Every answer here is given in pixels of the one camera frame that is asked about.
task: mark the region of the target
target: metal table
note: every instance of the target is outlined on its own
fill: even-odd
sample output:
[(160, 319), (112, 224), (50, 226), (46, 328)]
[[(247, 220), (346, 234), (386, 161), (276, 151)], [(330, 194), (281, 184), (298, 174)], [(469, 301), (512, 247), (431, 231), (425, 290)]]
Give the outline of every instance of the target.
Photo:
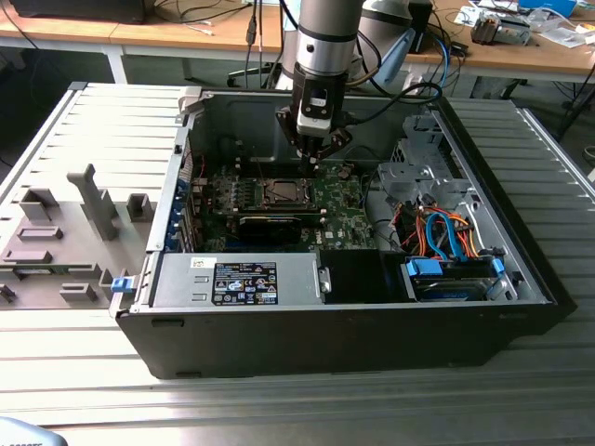
[[(125, 107), (117, 98), (150, 98), (155, 88), (160, 87), (88, 85), (69, 91), (0, 189), (0, 242), (17, 217), (7, 211), (18, 212), (12, 194), (32, 175), (28, 172), (40, 163), (61, 122), (73, 118), (74, 108), (80, 111), (75, 119), (85, 120), (106, 101), (115, 112)], [(91, 90), (95, 98), (110, 99), (83, 105)], [(175, 87), (161, 91), (178, 93)], [(535, 219), (531, 229), (541, 231), (538, 241), (549, 246), (557, 268), (566, 268), (562, 278), (574, 286), (579, 309), (549, 333), (518, 340), (478, 368), (160, 381), (106, 309), (0, 311), (0, 415), (55, 430), (71, 445), (592, 444), (595, 278), (578, 269), (576, 259), (592, 266), (595, 241), (592, 234), (573, 240), (584, 222), (551, 221), (560, 209), (548, 203), (557, 194), (559, 208), (581, 202), (590, 212), (594, 206), (584, 184), (563, 177), (574, 175), (573, 165), (547, 134), (537, 125), (519, 129), (511, 122), (514, 114), (530, 122), (530, 114), (498, 104), (495, 109), (488, 104), (490, 111), (477, 110), (473, 102), (453, 102), (453, 107), (466, 125), (474, 125), (470, 133), (476, 138), (491, 131), (481, 130), (486, 118), (494, 129), (542, 143), (529, 143), (535, 145), (527, 149), (535, 150), (532, 158), (522, 158), (527, 152), (521, 149), (513, 148), (516, 157), (510, 158), (504, 153), (511, 148), (478, 145), (507, 192), (515, 194), (523, 218)], [(114, 115), (103, 123), (127, 132), (165, 119), (152, 112), (125, 120)], [(499, 113), (499, 119), (490, 113)], [(101, 152), (82, 151), (80, 157), (92, 159)], [(147, 176), (158, 181), (162, 175)], [(124, 187), (149, 190), (146, 184)], [(151, 191), (158, 200), (159, 189)], [(574, 260), (565, 262), (566, 257)]]

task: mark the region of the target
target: power supply label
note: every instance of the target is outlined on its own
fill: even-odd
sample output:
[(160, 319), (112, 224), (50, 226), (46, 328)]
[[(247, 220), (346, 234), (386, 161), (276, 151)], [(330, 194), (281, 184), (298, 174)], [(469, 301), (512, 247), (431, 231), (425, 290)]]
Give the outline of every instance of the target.
[(213, 278), (215, 305), (277, 305), (277, 264), (217, 263)]

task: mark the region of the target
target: electronic device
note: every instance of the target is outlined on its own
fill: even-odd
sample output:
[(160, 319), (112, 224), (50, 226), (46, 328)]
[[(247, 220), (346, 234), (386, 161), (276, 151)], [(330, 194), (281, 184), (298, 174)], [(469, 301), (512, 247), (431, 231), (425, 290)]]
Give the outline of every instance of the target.
[(480, 45), (491, 45), (498, 42), (524, 46), (527, 45), (530, 38), (531, 28), (523, 19), (502, 18), (483, 11), (471, 28), (471, 40)]
[(111, 313), (155, 376), (477, 365), (575, 308), (461, 124), (496, 131), (481, 119), (492, 102), (402, 104), (305, 176), (271, 124), (288, 94), (193, 94), (177, 137), (193, 126), (193, 173), (181, 146), (142, 270), (112, 287)]
[(10, 0), (23, 17), (63, 17), (142, 23), (155, 0)]
[[(117, 85), (74, 85), (68, 128), (57, 118), (62, 133), (44, 154), (72, 153), (96, 121), (119, 133), (95, 136), (108, 146), (93, 153), (96, 179), (82, 163), (52, 174), (56, 186), (31, 186), (43, 167), (35, 161), (5, 193), (24, 217), (3, 237), (2, 305), (39, 299), (40, 287), (43, 303), (108, 300), (159, 378), (479, 365), (570, 314), (567, 288), (590, 269), (565, 246), (553, 251), (566, 253), (562, 263), (547, 257), (551, 229), (535, 224), (566, 221), (565, 211), (524, 210), (568, 202), (589, 214), (595, 190), (508, 102), (346, 96), (361, 4), (351, 5), (302, 3), (291, 95), (157, 86), (139, 101)], [(122, 132), (138, 130), (110, 128), (137, 123), (131, 110), (81, 117), (70, 106), (122, 106), (132, 101), (124, 93), (151, 104), (134, 112), (165, 128), (130, 140)], [(138, 163), (157, 178), (103, 173), (120, 167), (104, 156), (131, 157), (141, 143), (143, 157), (166, 161)]]
[(430, 0), (409, 0), (409, 13), (413, 18), (411, 28), (416, 31), (416, 37), (409, 49), (410, 53), (419, 53), (422, 51), (426, 28), (432, 11), (432, 2)]

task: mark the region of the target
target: desk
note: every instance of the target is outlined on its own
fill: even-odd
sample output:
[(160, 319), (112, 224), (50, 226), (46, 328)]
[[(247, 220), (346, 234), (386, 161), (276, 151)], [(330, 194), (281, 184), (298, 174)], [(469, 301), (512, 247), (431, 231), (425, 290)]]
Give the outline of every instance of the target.
[[(251, 15), (250, 8), (213, 19), (212, 27), (196, 25), (211, 30), (214, 35), (209, 36), (185, 25), (163, 22), (156, 17), (149, 17), (147, 23), (143, 25), (92, 20), (27, 19), (20, 17), (8, 0), (0, 1), (4, 2), (10, 18), (39, 48), (105, 54), (116, 83), (127, 82), (122, 63), (122, 56), (125, 55), (185, 59), (245, 59), (245, 32)], [(182, 9), (202, 4), (197, 0), (180, 0), (179, 3)], [(225, 7), (207, 11), (220, 12), (241, 5), (240, 0), (223, 3)], [(173, 5), (164, 6), (164, 8), (162, 14), (166, 17), (173, 12)], [(281, 50), (279, 8), (264, 6), (262, 16), (264, 29), (262, 59), (274, 61)], [(0, 46), (32, 48), (32, 45), (5, 17), (2, 10), (0, 10)], [(258, 53), (258, 40), (255, 49)]]
[[(536, 33), (533, 33), (528, 46), (474, 44), (471, 28), (453, 23), (456, 12), (469, 3), (465, 0), (440, 0), (436, 3), (437, 15), (444, 29), (453, 36), (453, 40), (469, 46), (469, 54), (461, 69), (463, 74), (582, 83), (595, 62), (593, 51), (588, 46), (570, 49)], [(578, 8), (571, 19), (576, 22), (595, 20), (595, 11)], [(430, 23), (437, 24), (435, 17), (430, 19)], [(420, 55), (410, 55), (406, 61), (423, 72), (440, 63), (441, 56), (431, 49)]]
[[(10, 17), (43, 49), (97, 52), (108, 57), (116, 83), (126, 83), (122, 63), (124, 55), (178, 57), (184, 59), (245, 59), (245, 30), (250, 9), (213, 20), (208, 36), (187, 26), (167, 23), (151, 17), (147, 24), (128, 25), (107, 21), (26, 19), (19, 17), (8, 0)], [(240, 0), (225, 2), (226, 8)], [(200, 0), (180, 0), (182, 8), (201, 5)], [(470, 28), (449, 22), (464, 0), (440, 0), (438, 15), (443, 27), (455, 39), (469, 46), (469, 56), (461, 69), (463, 74), (512, 79), (536, 79), (561, 82), (583, 82), (595, 57), (586, 46), (568, 49), (535, 35), (529, 46), (479, 46), (470, 39)], [(165, 6), (163, 14), (171, 14)], [(595, 20), (595, 11), (582, 12), (573, 20)], [(263, 60), (273, 61), (281, 49), (279, 8), (264, 7)], [(0, 11), (0, 46), (32, 47)], [(440, 63), (441, 56), (430, 48), (422, 54), (409, 55), (403, 68), (409, 72), (427, 72)]]

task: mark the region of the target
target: connector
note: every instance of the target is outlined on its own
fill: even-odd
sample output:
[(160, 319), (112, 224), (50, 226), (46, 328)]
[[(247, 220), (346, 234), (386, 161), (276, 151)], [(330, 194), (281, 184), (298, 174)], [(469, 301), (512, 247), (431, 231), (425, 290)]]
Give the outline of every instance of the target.
[(245, 41), (252, 46), (257, 41), (257, 18), (252, 16), (248, 23), (248, 31), (245, 33)]
[(440, 262), (435, 258), (412, 258), (406, 266), (409, 277), (443, 275)]

